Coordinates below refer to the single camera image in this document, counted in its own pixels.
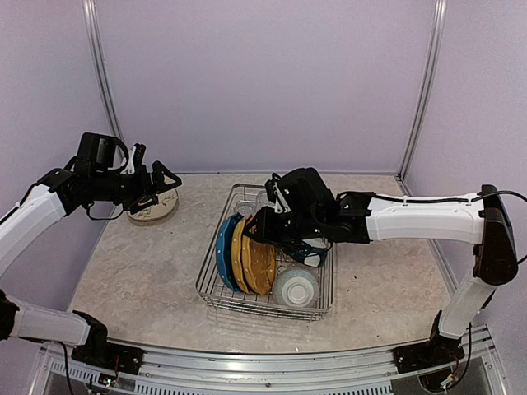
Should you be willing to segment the bird pattern ceramic plate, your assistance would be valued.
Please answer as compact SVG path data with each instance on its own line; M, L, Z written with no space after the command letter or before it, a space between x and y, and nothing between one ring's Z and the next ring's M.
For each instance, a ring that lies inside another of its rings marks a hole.
M137 223L148 223L163 220L177 211L179 206L179 194L176 188L163 192L158 196L158 203L148 208L144 208L138 213L127 213L131 221Z

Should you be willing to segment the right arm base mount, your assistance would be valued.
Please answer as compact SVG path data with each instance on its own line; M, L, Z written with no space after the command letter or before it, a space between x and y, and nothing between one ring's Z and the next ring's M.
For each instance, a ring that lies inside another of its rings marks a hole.
M399 346L392 350L392 354L399 374L429 369L465 357L460 342L450 339L447 342L426 341Z

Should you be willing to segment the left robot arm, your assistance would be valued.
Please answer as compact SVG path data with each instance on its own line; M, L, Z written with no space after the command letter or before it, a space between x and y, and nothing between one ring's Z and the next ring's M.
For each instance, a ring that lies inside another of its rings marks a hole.
M157 204L159 194L181 184L160 161L153 163L151 171L140 165L131 174L51 170L1 219L1 270L5 272L50 226L79 207L90 209L96 202L111 202L135 214ZM115 358L115 348L106 336L105 325L85 314L48 309L1 294L3 340L18 337L81 346L95 364L105 366Z

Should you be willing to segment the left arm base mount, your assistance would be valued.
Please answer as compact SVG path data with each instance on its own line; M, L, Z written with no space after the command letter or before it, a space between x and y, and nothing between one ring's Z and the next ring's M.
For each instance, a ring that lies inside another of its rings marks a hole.
M102 346L75 346L72 358L117 373L137 375L144 353L141 348L106 342Z

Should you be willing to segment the blue polka dot plate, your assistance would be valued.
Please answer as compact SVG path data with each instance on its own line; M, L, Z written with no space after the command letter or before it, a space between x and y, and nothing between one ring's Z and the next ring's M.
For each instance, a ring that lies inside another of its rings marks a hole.
M235 227L242 218L243 216L236 212L222 222L218 231L215 247L216 264L219 276L222 279L223 284L234 292L240 292L241 288L238 287L232 270L231 241Z

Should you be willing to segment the yellow polka dot plate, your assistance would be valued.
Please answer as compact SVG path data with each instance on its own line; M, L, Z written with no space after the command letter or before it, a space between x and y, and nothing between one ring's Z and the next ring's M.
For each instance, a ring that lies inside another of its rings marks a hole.
M245 225L245 217L242 217L235 226L231 240L231 267L238 288L246 294L251 294L252 290L248 286L245 277L241 259L242 237Z
M242 236L241 261L245 282L258 295L266 295L273 288L276 272L275 247Z

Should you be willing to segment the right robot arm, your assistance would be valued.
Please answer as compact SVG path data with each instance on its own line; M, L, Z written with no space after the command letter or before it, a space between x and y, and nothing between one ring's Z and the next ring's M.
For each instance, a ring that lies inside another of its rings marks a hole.
M480 192L454 197L392 197L345 192L318 199L289 188L275 193L275 207L263 207L244 228L261 244L306 251L311 241L369 244L390 239L445 239L474 247L474 266L449 304L438 313L421 357L440 364L498 286L512 281L521 259L516 255L510 220L500 192L484 185Z

